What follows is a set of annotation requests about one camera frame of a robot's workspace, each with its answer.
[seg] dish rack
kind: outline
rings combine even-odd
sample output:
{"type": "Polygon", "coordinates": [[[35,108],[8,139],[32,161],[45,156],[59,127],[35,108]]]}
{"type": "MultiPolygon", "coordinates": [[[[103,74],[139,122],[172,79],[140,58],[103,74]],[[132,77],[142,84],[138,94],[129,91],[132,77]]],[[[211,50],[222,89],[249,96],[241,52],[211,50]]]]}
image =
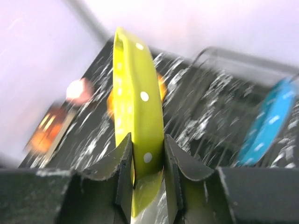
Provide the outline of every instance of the dish rack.
{"type": "MultiPolygon", "coordinates": [[[[232,166],[270,88],[298,72],[297,68],[277,62],[207,48],[167,83],[165,132],[209,167],[232,166]]],[[[256,166],[298,165],[298,108],[296,102],[287,128],[256,166]]]]}

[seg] black granite countertop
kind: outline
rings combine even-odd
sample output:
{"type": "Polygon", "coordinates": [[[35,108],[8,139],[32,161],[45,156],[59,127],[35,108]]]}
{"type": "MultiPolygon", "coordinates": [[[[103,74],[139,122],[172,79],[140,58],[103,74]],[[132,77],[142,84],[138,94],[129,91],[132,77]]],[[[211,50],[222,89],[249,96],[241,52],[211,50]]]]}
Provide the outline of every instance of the black granite countertop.
{"type": "MultiPolygon", "coordinates": [[[[110,40],[84,74],[95,88],[93,99],[78,109],[46,167],[83,170],[115,148],[114,124],[107,115],[107,97],[112,89],[112,52],[110,40]]],[[[205,164],[213,168],[231,165],[268,89],[236,79],[222,70],[197,69],[189,61],[168,53],[153,50],[152,55],[168,89],[163,104],[165,132],[205,164]]],[[[288,128],[275,143],[275,153],[259,166],[298,165],[298,155],[294,152],[298,106],[297,103],[288,128]]],[[[28,157],[24,163],[27,167],[40,167],[36,157],[28,157]]]]}

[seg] white polka dot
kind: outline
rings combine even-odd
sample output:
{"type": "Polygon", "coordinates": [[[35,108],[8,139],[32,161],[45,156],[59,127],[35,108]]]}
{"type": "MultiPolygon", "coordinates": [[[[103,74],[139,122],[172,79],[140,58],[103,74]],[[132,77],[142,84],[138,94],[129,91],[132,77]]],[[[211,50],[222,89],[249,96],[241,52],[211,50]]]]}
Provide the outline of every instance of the white polka dot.
{"type": "Polygon", "coordinates": [[[251,161],[253,161],[253,158],[247,159],[247,161],[244,163],[244,165],[248,165],[251,161]]]}
{"type": "Polygon", "coordinates": [[[276,98],[273,98],[273,99],[269,100],[269,101],[267,102],[267,105],[270,105],[271,103],[275,102],[275,100],[276,100],[276,98]]]}
{"type": "Polygon", "coordinates": [[[118,62],[118,63],[117,63],[117,69],[118,69],[118,70],[121,70],[121,68],[122,68],[122,63],[121,63],[121,62],[118,62]]]}
{"type": "Polygon", "coordinates": [[[143,50],[143,48],[144,48],[140,43],[136,43],[136,47],[137,47],[139,50],[143,50]]]}
{"type": "Polygon", "coordinates": [[[122,93],[122,88],[119,88],[119,89],[117,90],[117,94],[120,96],[121,93],[122,93]]]}
{"type": "Polygon", "coordinates": [[[121,126],[121,118],[118,118],[116,121],[116,127],[120,127],[121,126]]]}
{"type": "Polygon", "coordinates": [[[282,98],[283,99],[287,99],[288,97],[293,96],[293,95],[294,95],[294,92],[293,91],[289,91],[285,95],[283,95],[282,98]]]}
{"type": "Polygon", "coordinates": [[[279,115],[274,116],[273,118],[271,118],[271,119],[269,120],[269,124],[272,125],[275,121],[279,120],[279,118],[280,118],[279,115]]]}
{"type": "Polygon", "coordinates": [[[149,95],[146,93],[146,92],[141,92],[140,93],[140,97],[141,97],[141,99],[143,100],[143,101],[148,101],[149,100],[149,95]]]}
{"type": "Polygon", "coordinates": [[[249,135],[253,135],[256,132],[256,129],[252,130],[249,135]]]}
{"type": "Polygon", "coordinates": [[[143,160],[145,163],[149,163],[152,158],[153,158],[153,156],[151,155],[151,153],[146,153],[143,157],[143,160]]]}
{"type": "Polygon", "coordinates": [[[254,151],[256,152],[256,151],[260,150],[261,147],[263,147],[263,146],[264,146],[263,143],[258,144],[258,146],[254,149],[254,151]]]}
{"type": "Polygon", "coordinates": [[[263,116],[265,114],[265,112],[263,111],[263,112],[261,112],[257,117],[256,117],[256,119],[259,119],[261,116],[263,116]]]}

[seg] blue plate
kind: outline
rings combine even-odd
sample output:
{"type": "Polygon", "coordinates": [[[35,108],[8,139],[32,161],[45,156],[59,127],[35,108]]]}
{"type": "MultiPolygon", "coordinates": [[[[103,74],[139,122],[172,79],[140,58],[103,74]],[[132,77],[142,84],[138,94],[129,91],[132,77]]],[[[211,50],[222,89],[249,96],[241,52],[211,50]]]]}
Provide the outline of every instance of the blue plate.
{"type": "Polygon", "coordinates": [[[237,158],[237,166],[254,166],[269,150],[295,103],[296,87],[290,78],[279,81],[264,100],[237,158]]]}

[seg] white wall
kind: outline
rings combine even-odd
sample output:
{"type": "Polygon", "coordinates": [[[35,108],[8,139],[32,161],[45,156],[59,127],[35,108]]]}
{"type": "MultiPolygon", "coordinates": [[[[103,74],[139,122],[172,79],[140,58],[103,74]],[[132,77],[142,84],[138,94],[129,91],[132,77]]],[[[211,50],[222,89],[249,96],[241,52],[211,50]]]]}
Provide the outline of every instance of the white wall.
{"type": "Polygon", "coordinates": [[[221,46],[299,66],[298,0],[82,0],[113,34],[194,57],[221,46]]]}
{"type": "Polygon", "coordinates": [[[48,107],[101,48],[62,0],[0,3],[0,160],[24,157],[48,107]]]}

